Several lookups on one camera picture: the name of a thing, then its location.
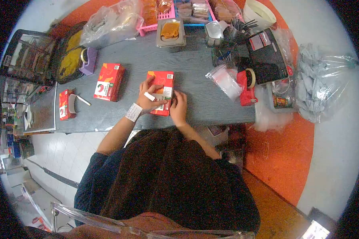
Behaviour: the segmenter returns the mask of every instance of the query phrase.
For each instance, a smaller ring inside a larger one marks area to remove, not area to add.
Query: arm
[[[152,85],[149,87],[149,83],[154,79],[154,76],[150,77],[146,81],[140,84],[140,93],[136,101],[136,104],[142,108],[142,112],[149,112],[150,109],[157,108],[160,105],[166,104],[167,100],[162,101],[151,101],[146,96],[145,92],[152,94],[155,89],[160,89],[163,85]],[[120,121],[115,124],[115,126],[109,131],[105,138],[101,141],[100,145],[97,148],[97,153],[104,155],[110,155],[111,153],[120,150],[126,143],[130,133],[132,132],[135,126],[135,122],[132,122],[125,116],[120,119]]]
[[[186,123],[187,96],[178,91],[174,91],[174,93],[177,99],[173,100],[173,104],[170,107],[170,116],[178,130],[181,131],[187,140],[197,141],[205,151],[205,154],[210,158],[214,160],[221,158],[215,148],[202,139],[199,134]]]

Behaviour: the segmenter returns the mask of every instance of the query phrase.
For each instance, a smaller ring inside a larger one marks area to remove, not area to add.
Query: tape roll
[[[87,48],[83,49],[81,51],[81,60],[83,61],[84,64],[87,64],[87,60],[88,60],[88,55],[86,55],[86,52],[88,51]]]
[[[255,85],[255,73],[254,73],[253,69],[251,69],[251,68],[246,68],[245,71],[246,70],[251,73],[251,85],[247,87],[248,89],[251,89]]]

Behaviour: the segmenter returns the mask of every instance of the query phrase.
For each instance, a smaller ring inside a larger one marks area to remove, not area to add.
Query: person
[[[167,103],[151,101],[144,95],[163,87],[150,85],[153,79],[140,84],[136,104],[142,112]],[[135,122],[122,117],[108,132],[81,179],[74,208],[120,220],[145,232],[191,229],[257,233],[259,212],[239,170],[222,160],[214,147],[186,122],[187,95],[176,90],[174,94],[170,117],[175,128],[142,130],[126,147]],[[76,221],[76,226],[60,236],[135,236],[80,221]]]

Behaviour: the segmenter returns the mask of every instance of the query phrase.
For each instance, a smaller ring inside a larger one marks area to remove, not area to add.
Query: red box
[[[74,90],[66,89],[59,95],[59,112],[60,120],[68,120],[76,117],[76,114],[69,112],[68,99],[71,94],[74,94]]]
[[[100,76],[98,77],[93,97],[117,102],[118,89],[124,72],[125,68],[122,67],[121,64],[104,63],[100,71]]]
[[[155,79],[150,82],[150,86],[153,84],[163,84],[161,89],[156,89],[152,94],[157,100],[167,99],[169,100],[166,104],[161,105],[157,109],[150,112],[151,114],[156,114],[159,116],[169,116],[171,99],[173,94],[173,81],[174,81],[174,72],[152,72],[148,71],[146,79],[151,76],[155,76]]]

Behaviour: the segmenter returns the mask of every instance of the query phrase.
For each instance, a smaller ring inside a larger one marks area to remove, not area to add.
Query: hand
[[[176,127],[186,125],[187,96],[185,93],[174,90],[177,99],[173,100],[170,107],[170,117]]]
[[[168,102],[168,100],[151,101],[149,98],[144,96],[145,92],[152,94],[156,89],[160,89],[163,87],[163,84],[161,84],[161,85],[154,84],[151,87],[149,87],[149,83],[154,78],[155,78],[155,76],[151,76],[150,78],[148,78],[147,80],[145,80],[144,82],[142,82],[140,84],[140,93],[139,93],[138,99],[136,101],[136,104],[142,108],[143,112],[144,112],[144,110],[150,110],[150,109],[153,110],[153,109],[157,108],[158,106],[166,104]]]

